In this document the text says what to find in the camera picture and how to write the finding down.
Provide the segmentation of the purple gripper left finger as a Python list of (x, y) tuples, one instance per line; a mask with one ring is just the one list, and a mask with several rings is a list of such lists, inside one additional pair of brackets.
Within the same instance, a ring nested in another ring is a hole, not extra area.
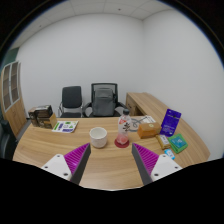
[(87, 143), (65, 155), (56, 154), (42, 169), (78, 185), (90, 154), (91, 146)]

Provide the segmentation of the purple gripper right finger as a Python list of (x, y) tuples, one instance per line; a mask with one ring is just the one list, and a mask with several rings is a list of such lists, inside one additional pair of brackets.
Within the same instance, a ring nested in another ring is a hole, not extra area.
[(132, 154), (144, 185), (182, 169), (168, 155), (158, 155), (137, 143), (132, 144)]

